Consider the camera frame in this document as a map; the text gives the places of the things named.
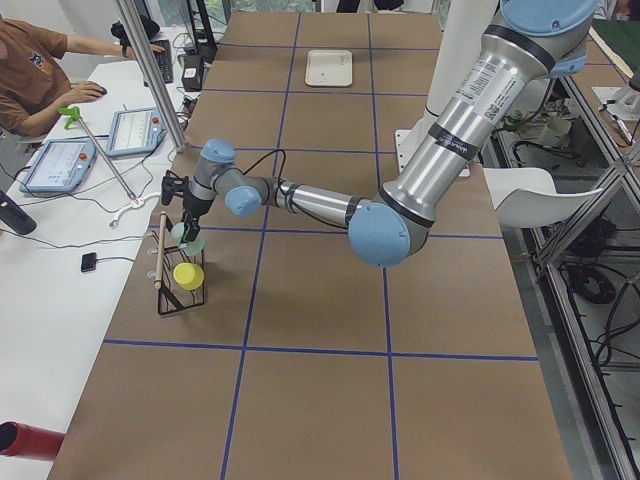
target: label sticker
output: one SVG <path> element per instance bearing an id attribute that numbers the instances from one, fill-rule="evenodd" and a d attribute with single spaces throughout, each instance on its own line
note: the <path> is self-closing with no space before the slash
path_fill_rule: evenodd
<path id="1" fill-rule="evenodd" d="M 455 97 L 472 105 L 477 115 L 495 125 L 523 88 L 524 82 L 511 71 L 478 59 Z"/>

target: yellow cup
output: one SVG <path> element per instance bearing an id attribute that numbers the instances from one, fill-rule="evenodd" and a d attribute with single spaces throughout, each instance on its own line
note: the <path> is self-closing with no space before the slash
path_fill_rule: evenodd
<path id="1" fill-rule="evenodd" d="M 185 290 L 195 290 L 204 281 L 204 271 L 195 263 L 179 263 L 173 269 L 173 278 Z"/>

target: brown table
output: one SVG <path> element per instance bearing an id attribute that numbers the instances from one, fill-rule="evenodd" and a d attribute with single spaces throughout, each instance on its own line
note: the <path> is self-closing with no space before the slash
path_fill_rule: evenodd
<path id="1" fill-rule="evenodd" d="M 234 13 L 188 136 L 230 141 L 241 167 L 284 148 L 286 178 L 371 198 L 440 40 L 430 15 Z M 351 87 L 304 84 L 319 47 L 353 52 Z M 343 231 L 216 202 L 208 301 L 170 318 L 149 239 L 50 479 L 571 478 L 478 166 L 438 215 L 420 253 L 377 269 Z"/>

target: person's hand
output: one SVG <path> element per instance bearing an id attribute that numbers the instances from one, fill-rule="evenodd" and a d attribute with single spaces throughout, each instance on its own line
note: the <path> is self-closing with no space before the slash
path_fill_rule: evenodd
<path id="1" fill-rule="evenodd" d="M 161 47 L 160 45 L 156 45 L 154 43 L 151 43 L 149 46 L 151 47 L 151 51 L 154 52 L 154 53 L 156 53 L 156 52 L 157 53 L 164 52 L 164 48 Z M 133 48 L 127 47 L 127 50 L 126 50 L 125 53 L 126 53 L 126 57 L 129 60 L 137 60 L 136 52 L 133 51 Z"/>
<path id="2" fill-rule="evenodd" d="M 94 102 L 102 97 L 107 91 L 96 82 L 80 82 L 67 93 L 61 96 L 66 106 L 72 103 Z"/>

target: person's arm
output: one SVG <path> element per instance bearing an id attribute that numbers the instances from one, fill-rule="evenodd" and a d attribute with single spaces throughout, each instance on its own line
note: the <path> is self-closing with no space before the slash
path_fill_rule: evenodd
<path id="1" fill-rule="evenodd" d="M 95 82 L 79 83 L 67 93 L 63 93 L 56 98 L 53 103 L 45 109 L 29 115 L 16 127 L 15 131 L 27 137 L 43 135 L 49 132 L 58 121 L 58 118 L 60 118 L 60 114 L 58 113 L 59 108 L 68 107 L 72 103 L 93 102 L 102 97 L 103 94 L 104 89 Z"/>
<path id="2" fill-rule="evenodd" d="M 158 45 L 151 45 L 151 49 L 156 52 L 164 51 L 164 48 Z M 115 43 L 103 42 L 95 38 L 80 37 L 78 35 L 67 35 L 67 52 L 71 53 L 88 53 L 91 55 L 122 55 L 122 47 Z M 133 48 L 127 47 L 125 56 L 131 60 L 136 59 Z"/>

